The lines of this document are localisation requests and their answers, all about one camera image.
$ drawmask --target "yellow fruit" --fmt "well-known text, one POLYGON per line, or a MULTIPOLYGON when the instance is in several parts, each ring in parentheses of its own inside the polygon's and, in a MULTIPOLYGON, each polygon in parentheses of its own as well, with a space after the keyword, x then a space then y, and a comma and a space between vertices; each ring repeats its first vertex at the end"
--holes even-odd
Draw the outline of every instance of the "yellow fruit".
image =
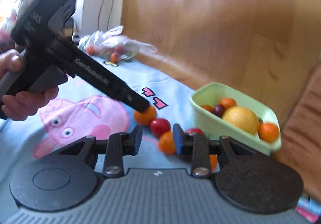
POLYGON ((245 107, 234 106, 224 112, 222 119, 235 127, 254 135, 260 125, 253 111, 245 107))

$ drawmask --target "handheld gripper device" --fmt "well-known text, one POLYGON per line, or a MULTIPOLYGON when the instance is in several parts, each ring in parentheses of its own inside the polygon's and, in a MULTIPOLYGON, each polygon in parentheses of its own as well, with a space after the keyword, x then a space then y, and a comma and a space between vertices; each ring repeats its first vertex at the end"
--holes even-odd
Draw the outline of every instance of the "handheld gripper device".
MULTIPOLYGON (((0 80, 0 98, 18 92, 42 93, 76 75, 112 99, 144 112, 149 102, 98 62, 67 41, 59 31, 74 14, 76 0, 34 0, 12 30, 11 37, 26 47, 24 67, 7 71, 0 80)), ((7 119, 0 111, 0 118, 7 119)))

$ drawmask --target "green container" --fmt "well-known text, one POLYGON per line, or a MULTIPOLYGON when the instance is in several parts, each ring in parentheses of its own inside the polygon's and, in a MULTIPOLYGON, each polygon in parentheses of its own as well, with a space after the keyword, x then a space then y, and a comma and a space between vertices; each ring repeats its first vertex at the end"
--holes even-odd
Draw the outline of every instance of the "green container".
POLYGON ((190 98, 194 110, 194 126, 200 128, 209 139, 218 140, 220 136, 227 135, 266 155, 281 148, 281 135, 273 143, 265 142, 259 138, 257 133, 251 135, 200 107, 203 104, 214 107, 222 98, 233 98, 237 106, 252 110, 264 122, 275 123, 280 129, 278 119, 269 107, 224 84, 209 83, 195 91, 190 98))

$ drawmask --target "pink cartoon pig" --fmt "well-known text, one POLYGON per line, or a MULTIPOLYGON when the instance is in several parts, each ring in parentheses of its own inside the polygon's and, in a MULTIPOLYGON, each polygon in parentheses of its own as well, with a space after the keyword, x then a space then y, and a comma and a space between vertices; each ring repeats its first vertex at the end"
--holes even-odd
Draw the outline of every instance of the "pink cartoon pig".
POLYGON ((94 95, 77 103, 54 99, 40 109, 40 118, 48 137, 33 151, 34 158, 51 153, 87 135, 97 140, 128 130, 129 116, 123 106, 108 97, 94 95))

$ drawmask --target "purple fruit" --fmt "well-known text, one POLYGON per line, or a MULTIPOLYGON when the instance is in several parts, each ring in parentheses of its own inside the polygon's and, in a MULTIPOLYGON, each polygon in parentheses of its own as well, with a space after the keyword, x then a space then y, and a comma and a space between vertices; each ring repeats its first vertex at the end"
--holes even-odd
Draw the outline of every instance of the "purple fruit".
POLYGON ((224 108, 223 105, 218 104, 218 105, 216 105, 216 106, 214 107, 214 112, 213 112, 213 114, 217 115, 218 117, 221 118, 221 117, 223 116, 224 112, 225 112, 225 108, 224 108))

